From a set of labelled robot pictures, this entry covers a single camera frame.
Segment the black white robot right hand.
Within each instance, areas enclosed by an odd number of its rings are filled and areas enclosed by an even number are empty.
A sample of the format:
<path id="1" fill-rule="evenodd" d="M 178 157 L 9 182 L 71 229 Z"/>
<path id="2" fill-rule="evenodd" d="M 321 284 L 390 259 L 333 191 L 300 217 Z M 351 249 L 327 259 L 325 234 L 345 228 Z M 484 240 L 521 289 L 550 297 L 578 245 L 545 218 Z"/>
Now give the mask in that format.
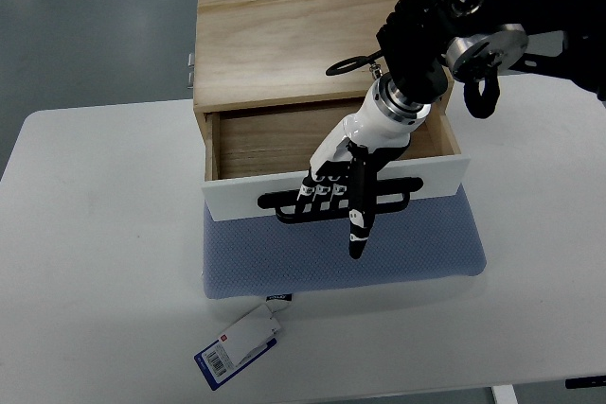
<path id="1" fill-rule="evenodd" d="M 435 100 L 406 94 L 389 74 L 376 79 L 361 108 L 340 120 L 312 155 L 295 211 L 321 196 L 347 194 L 348 251 L 360 258 L 374 224 L 378 172 L 408 149 Z"/>

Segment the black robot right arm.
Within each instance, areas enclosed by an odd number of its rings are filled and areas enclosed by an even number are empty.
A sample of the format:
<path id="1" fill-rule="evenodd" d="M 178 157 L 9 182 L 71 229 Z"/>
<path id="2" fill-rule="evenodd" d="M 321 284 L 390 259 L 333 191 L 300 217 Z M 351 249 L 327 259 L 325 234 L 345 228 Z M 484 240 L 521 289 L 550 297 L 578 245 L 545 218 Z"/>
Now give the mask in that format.
<path id="1" fill-rule="evenodd" d="M 399 0 L 377 40 L 396 87 L 419 104 L 453 77 L 470 114 L 489 117 L 506 70 L 605 97 L 605 0 Z"/>

